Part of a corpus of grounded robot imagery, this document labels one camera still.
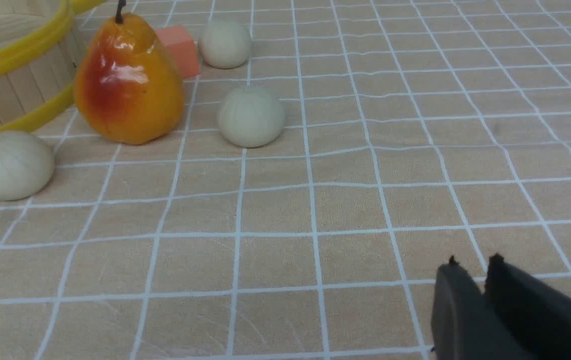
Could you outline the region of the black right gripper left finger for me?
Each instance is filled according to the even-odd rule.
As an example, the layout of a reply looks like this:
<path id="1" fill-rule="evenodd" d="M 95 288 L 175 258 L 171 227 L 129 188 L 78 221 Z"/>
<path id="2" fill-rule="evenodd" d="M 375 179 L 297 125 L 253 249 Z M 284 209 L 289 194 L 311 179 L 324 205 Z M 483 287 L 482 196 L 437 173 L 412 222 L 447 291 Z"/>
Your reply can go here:
<path id="1" fill-rule="evenodd" d="M 532 360 L 503 326 L 469 272 L 450 256 L 439 265 L 431 310 L 438 360 Z"/>

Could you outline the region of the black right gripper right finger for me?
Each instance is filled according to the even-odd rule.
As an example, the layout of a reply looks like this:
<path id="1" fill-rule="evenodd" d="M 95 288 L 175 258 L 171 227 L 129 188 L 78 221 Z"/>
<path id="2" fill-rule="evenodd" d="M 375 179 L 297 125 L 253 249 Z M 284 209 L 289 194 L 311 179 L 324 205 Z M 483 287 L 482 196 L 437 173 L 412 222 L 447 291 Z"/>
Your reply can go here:
<path id="1" fill-rule="evenodd" d="M 505 261 L 489 258 L 484 296 L 512 337 L 539 360 L 571 360 L 571 297 Z"/>

